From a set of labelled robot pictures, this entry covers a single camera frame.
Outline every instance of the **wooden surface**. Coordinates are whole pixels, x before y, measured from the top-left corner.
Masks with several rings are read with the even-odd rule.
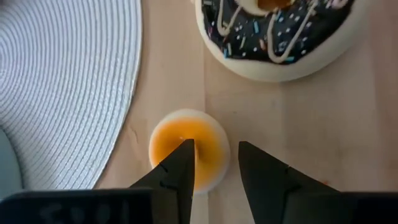
[[[137,91],[98,187],[127,187],[150,171],[152,129],[180,108],[225,128],[231,167],[194,198],[193,223],[253,223],[239,176],[249,141],[339,190],[398,190],[398,1],[373,4],[363,36],[337,61],[294,82],[241,78],[205,48],[190,1],[145,0]]]

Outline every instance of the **gray object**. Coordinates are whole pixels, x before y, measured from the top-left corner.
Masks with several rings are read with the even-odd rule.
[[[0,200],[22,190],[21,173],[14,150],[0,129]]]
[[[25,189],[94,187],[134,94],[141,28],[141,0],[0,4],[0,126]]]

